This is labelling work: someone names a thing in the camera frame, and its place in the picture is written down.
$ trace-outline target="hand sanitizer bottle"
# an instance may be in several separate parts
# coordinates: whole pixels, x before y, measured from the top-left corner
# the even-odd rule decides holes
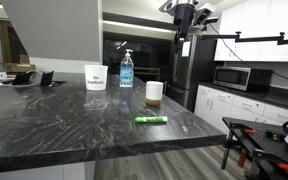
[[[132,87],[134,76],[134,64],[129,52],[133,52],[130,49],[126,49],[125,58],[121,62],[120,69],[120,87]]]

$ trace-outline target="kitchen island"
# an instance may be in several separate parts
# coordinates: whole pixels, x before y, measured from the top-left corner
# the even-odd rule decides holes
[[[55,73],[59,87],[0,87],[0,172],[219,145],[225,135],[163,96],[147,106],[145,83],[88,91],[84,74]],[[138,116],[167,116],[136,124]]]

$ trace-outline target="gray wood floor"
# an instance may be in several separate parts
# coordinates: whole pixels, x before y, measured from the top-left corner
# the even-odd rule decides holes
[[[237,166],[239,154],[230,151],[226,170],[221,170],[224,149],[220,146],[107,159],[96,162],[95,180],[197,180],[244,179]]]

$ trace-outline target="green highlighter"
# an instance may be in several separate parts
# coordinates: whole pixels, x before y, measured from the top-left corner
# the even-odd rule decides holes
[[[137,117],[135,118],[136,123],[143,123],[143,122],[167,122],[167,117],[162,116],[162,117]]]

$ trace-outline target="stainless steel refrigerator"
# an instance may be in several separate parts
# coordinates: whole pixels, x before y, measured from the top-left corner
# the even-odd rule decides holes
[[[214,61],[216,42],[201,40],[199,35],[188,35],[182,51],[174,56],[166,95],[192,112],[199,82],[212,82],[215,67],[223,65],[222,62]]]

